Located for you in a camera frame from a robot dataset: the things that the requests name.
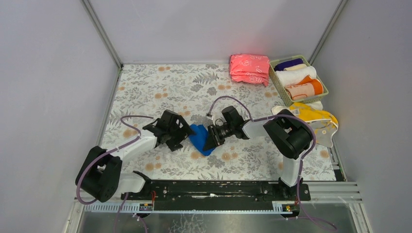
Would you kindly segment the blue towel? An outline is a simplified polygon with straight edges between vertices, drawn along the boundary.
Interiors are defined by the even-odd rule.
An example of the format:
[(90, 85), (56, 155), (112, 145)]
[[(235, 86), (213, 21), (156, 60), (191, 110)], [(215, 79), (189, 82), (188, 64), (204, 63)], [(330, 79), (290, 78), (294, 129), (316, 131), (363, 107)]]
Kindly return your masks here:
[(190, 128), (193, 130), (194, 134), (189, 135), (189, 139), (193, 146), (203, 155), (209, 156), (214, 149), (203, 151), (203, 146), (205, 144), (206, 138), (209, 135), (208, 130), (203, 125), (191, 124)]

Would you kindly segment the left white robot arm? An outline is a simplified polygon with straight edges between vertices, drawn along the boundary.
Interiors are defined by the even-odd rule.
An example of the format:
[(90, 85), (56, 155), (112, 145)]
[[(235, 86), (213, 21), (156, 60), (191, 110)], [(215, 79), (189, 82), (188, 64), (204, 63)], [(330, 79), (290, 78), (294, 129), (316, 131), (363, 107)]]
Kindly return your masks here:
[(120, 121), (137, 132), (135, 138), (110, 150), (95, 146), (87, 154), (75, 180), (80, 203), (106, 202), (116, 194), (146, 194), (150, 179), (139, 172), (123, 174), (123, 166), (162, 144), (170, 151), (179, 150), (183, 147), (181, 143), (195, 134), (185, 119), (171, 110), (164, 111), (141, 130), (126, 123), (127, 118), (123, 116)]

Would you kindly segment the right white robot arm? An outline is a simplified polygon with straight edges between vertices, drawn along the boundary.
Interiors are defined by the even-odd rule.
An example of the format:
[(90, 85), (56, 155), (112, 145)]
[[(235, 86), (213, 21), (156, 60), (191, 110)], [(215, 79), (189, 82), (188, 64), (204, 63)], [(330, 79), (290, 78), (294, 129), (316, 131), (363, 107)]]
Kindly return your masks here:
[(234, 106), (222, 110), (222, 125), (209, 125), (203, 151), (214, 149), (225, 143), (225, 139), (269, 137), (283, 155), (283, 172), (279, 183), (288, 191), (296, 190), (301, 183), (301, 159), (305, 152), (316, 143), (310, 126), (295, 117), (289, 110), (281, 110), (277, 115), (256, 120), (245, 120)]

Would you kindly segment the orange cartoon towel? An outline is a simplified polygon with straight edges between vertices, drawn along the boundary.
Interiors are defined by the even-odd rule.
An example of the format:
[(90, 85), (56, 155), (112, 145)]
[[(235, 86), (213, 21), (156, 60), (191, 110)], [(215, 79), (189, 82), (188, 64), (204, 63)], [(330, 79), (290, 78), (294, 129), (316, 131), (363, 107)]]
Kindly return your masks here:
[(305, 99), (324, 93), (322, 83), (317, 78), (312, 79), (310, 75), (297, 84), (286, 86), (285, 90), (292, 100)]

